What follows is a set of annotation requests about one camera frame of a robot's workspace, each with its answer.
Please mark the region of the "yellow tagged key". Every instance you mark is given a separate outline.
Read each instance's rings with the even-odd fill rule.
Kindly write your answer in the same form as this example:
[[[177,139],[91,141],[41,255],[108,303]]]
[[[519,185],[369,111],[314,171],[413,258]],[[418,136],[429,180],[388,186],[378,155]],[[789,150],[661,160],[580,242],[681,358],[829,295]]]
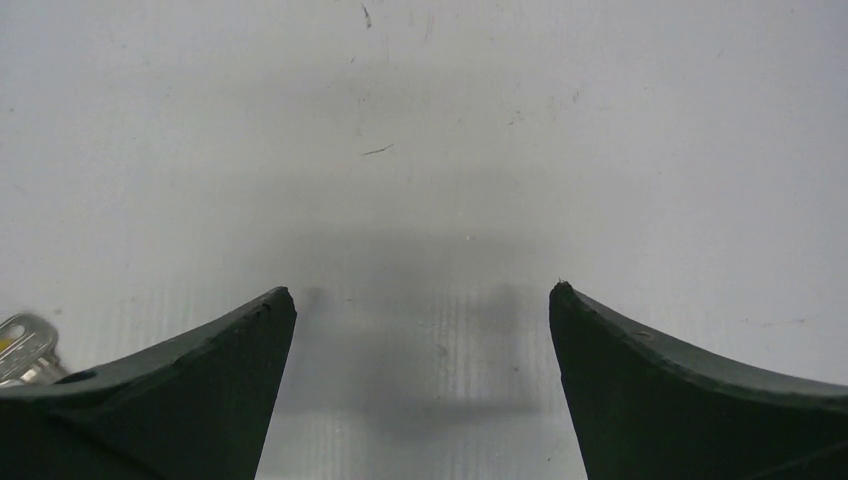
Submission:
[[[56,353],[57,329],[24,312],[1,323],[1,387],[50,385],[70,372]]]

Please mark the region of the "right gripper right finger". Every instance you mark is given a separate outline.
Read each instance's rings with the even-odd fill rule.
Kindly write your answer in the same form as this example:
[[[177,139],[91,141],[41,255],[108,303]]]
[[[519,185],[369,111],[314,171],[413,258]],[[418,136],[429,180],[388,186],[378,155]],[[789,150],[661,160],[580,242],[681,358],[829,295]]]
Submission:
[[[561,282],[549,325],[591,479],[843,479],[847,389],[640,324]]]

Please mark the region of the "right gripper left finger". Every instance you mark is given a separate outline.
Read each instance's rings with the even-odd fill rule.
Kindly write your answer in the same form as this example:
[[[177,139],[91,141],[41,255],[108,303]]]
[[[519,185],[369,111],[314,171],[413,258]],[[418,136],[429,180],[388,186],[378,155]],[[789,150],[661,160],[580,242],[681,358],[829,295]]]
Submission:
[[[274,288],[51,385],[1,392],[5,479],[252,479],[297,312]]]

